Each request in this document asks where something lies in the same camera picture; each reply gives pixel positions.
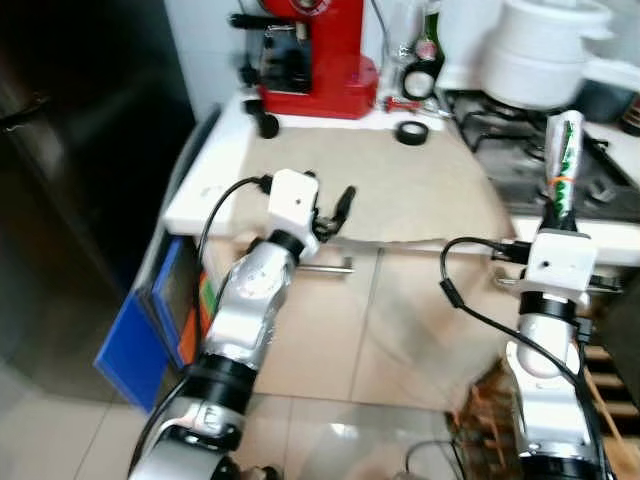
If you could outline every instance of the white countertop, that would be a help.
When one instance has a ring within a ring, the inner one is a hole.
[[[238,180],[249,143],[254,135],[252,117],[244,113],[241,94],[226,105],[209,138],[203,145],[174,199],[164,213],[167,229],[174,235],[199,236],[204,222],[220,195]],[[447,123],[435,117],[416,116],[408,112],[386,114],[373,111],[359,120],[278,115],[281,127],[392,129],[398,122],[416,120],[432,130],[443,130]],[[640,139],[626,135],[614,127],[587,124],[594,138],[610,141],[608,153],[624,173],[640,185]],[[212,233],[225,235],[233,211],[233,196],[218,212]],[[521,240],[533,239],[539,218],[512,217],[516,235]],[[581,232],[598,244],[598,262],[608,265],[640,266],[640,225],[603,221],[578,221]],[[423,250],[439,250],[441,246],[425,243]]]

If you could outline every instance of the white wall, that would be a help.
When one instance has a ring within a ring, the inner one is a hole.
[[[362,51],[379,63],[380,25],[370,0],[365,2]],[[393,2],[378,0],[386,21]],[[245,33],[227,22],[229,15],[239,13],[240,8],[237,0],[165,0],[165,4],[189,98],[196,118],[201,120],[214,103],[224,104],[240,86],[237,67]],[[255,0],[243,0],[243,4],[249,13],[262,11]]]

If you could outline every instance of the coffee machine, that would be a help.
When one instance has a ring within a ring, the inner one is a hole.
[[[258,91],[269,112],[360,118],[374,106],[378,72],[360,53],[364,0],[263,0]]]

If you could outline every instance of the white pot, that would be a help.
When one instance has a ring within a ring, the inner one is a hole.
[[[482,89],[518,108],[550,110],[570,104],[583,81],[585,63],[553,63],[515,55],[491,45],[480,70]]]
[[[594,0],[505,0],[492,41],[528,58],[583,62],[583,38],[611,38],[610,20],[609,9]]]

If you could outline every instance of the dark refrigerator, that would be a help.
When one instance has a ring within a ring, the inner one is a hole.
[[[92,360],[194,118],[162,0],[0,6],[0,362],[108,400]]]

